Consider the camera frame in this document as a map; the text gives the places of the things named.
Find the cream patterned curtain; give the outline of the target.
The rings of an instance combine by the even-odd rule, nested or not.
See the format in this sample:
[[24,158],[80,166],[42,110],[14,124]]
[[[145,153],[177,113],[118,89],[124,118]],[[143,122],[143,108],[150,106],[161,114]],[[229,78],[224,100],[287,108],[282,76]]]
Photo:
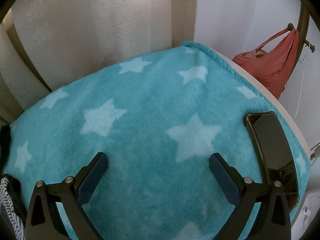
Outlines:
[[1,0],[1,124],[49,93],[195,33],[197,0]]

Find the dark metal coat rack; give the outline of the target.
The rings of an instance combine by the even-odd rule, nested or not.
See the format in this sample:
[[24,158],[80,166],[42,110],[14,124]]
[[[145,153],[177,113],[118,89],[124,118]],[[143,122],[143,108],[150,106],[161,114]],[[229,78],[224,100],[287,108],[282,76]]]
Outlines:
[[299,32],[299,41],[297,49],[297,57],[300,57],[300,54],[303,50],[303,46],[306,45],[312,53],[315,52],[315,45],[311,44],[307,39],[307,33],[309,28],[310,13],[307,7],[301,2],[300,3],[300,13],[297,25],[297,31]]

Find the black smartphone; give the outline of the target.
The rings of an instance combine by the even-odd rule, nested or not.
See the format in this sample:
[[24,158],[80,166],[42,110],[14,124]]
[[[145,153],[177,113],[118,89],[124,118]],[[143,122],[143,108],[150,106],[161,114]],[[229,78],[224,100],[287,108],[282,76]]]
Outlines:
[[244,125],[257,154],[263,181],[281,183],[292,211],[299,202],[298,178],[289,142],[276,113],[247,113]]

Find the red plastic bag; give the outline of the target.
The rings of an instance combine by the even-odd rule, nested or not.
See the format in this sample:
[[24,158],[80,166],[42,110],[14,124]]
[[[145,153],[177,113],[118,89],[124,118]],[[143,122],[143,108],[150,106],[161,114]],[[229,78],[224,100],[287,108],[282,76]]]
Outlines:
[[[263,47],[281,35],[286,35],[270,52]],[[252,51],[235,55],[233,62],[257,79],[276,98],[280,98],[293,70],[297,56],[299,32],[293,28],[276,33]]]

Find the turquoise cartoon fleece blanket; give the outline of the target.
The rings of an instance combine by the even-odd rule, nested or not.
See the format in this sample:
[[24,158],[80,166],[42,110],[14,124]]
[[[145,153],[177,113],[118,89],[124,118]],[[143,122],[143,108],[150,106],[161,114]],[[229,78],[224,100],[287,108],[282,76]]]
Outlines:
[[35,184],[75,176],[95,155],[108,167],[82,206],[102,239],[214,239],[235,207],[209,168],[219,153],[242,177],[263,178],[244,125],[276,113],[296,166],[296,213],[310,165],[292,129],[250,82],[208,47],[136,57],[60,87],[10,125],[5,173],[29,208]]

